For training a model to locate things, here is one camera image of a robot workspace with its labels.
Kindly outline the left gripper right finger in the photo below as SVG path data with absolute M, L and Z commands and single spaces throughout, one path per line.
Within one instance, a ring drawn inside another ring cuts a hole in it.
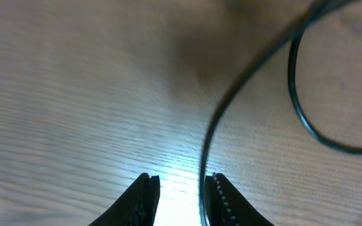
M 204 208 L 210 226 L 273 226 L 221 173 L 205 178 Z

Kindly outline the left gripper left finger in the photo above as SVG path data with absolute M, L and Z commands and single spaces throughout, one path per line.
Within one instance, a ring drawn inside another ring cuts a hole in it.
M 142 173 L 89 226 L 152 226 L 160 199 L 160 177 Z

